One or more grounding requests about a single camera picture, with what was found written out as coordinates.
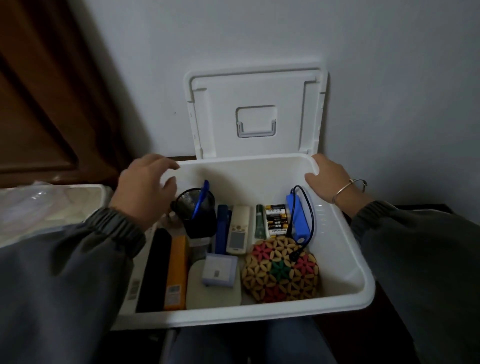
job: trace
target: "jeans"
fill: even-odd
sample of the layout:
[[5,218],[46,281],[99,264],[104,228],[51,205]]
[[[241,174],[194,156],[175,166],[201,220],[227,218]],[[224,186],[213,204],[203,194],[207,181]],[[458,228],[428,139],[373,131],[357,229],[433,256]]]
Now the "jeans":
[[168,364],[336,364],[311,317],[182,328]]

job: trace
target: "plastic bag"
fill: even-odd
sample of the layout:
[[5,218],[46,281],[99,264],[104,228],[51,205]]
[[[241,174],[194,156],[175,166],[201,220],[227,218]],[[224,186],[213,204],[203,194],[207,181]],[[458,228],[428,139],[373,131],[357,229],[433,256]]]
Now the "plastic bag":
[[23,234],[30,228],[69,205],[68,186],[35,182],[0,192],[0,239]]

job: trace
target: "person's leg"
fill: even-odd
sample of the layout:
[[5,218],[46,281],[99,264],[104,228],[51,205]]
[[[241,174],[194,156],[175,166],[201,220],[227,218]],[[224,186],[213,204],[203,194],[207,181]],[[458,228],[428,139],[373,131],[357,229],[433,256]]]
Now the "person's leg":
[[311,317],[271,320],[265,336],[266,364],[336,364],[336,360]]
[[182,328],[168,364],[246,363],[237,350],[236,324]]

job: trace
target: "elastic cuff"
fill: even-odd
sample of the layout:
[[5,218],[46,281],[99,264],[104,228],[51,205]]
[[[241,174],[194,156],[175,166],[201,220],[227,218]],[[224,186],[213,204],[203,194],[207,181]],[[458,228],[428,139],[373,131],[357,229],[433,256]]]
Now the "elastic cuff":
[[123,245],[130,258],[134,258],[145,245],[144,232],[117,210],[100,208],[85,224]]
[[350,225],[353,235],[359,243],[363,239],[365,232],[369,229],[375,229],[379,226],[379,220],[389,216],[397,208],[385,201],[373,201],[365,206],[355,215]]

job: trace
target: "gray wall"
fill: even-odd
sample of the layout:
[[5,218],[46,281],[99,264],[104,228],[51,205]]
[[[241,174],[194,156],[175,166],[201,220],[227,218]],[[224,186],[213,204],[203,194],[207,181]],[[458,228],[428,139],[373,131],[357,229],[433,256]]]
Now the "gray wall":
[[70,0],[141,155],[194,154],[190,69],[320,60],[322,149],[393,203],[480,221],[480,1]]

